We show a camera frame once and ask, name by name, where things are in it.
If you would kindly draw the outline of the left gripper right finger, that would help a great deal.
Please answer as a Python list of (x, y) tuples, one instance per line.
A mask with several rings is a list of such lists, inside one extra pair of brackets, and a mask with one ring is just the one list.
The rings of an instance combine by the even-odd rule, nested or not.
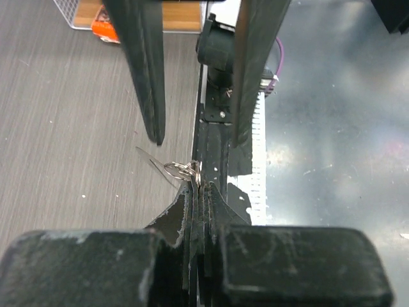
[(205, 306), (392, 306), (373, 243), (353, 228), (252, 226), (212, 182), (199, 190)]

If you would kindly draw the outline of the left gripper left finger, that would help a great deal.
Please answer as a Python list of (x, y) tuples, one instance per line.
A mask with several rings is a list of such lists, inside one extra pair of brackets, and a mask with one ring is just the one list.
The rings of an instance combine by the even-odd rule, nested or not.
[(196, 306), (183, 184), (149, 226), (137, 230), (38, 230), (1, 259), (2, 306)]

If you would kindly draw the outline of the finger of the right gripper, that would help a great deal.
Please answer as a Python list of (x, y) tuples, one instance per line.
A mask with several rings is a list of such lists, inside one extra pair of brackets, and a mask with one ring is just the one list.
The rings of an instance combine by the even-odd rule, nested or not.
[(160, 146), (166, 132), (163, 30), (155, 31), (149, 26), (125, 29), (122, 34), (115, 32), (127, 59), (146, 133), (151, 142)]
[(290, 0), (247, 0), (240, 4), (231, 96), (233, 147), (249, 137), (265, 64), (290, 3)]

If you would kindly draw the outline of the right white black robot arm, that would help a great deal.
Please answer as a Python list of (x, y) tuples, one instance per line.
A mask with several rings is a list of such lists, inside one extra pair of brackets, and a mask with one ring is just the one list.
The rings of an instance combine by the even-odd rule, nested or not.
[[(269, 52), (289, 8), (289, 1), (241, 1), (234, 31), (211, 14), (199, 35), (198, 61), (228, 83), (231, 90), (232, 143), (244, 143), (251, 131), (259, 86)], [(166, 133), (166, 91), (161, 1), (104, 1), (125, 53), (144, 126), (160, 146)]]

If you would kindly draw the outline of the orange snack box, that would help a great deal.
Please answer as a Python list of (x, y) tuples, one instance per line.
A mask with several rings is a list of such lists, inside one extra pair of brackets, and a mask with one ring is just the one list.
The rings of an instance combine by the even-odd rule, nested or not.
[(104, 5), (100, 6), (94, 21), (91, 23), (91, 30), (103, 42), (120, 42)]

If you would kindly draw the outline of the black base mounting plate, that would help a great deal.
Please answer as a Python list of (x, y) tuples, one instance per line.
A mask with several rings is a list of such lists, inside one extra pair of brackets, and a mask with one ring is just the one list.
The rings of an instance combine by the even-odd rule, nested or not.
[(238, 176), (252, 173), (252, 141), (231, 148), (231, 126), (224, 109), (217, 109), (214, 101), (217, 90), (207, 81), (208, 69), (200, 66), (197, 93), (196, 124), (192, 158), (201, 163), (201, 180), (213, 183), (226, 205), (226, 212), (236, 214), (236, 222), (251, 224), (247, 209), (251, 207), (249, 193), (236, 183), (229, 182)]

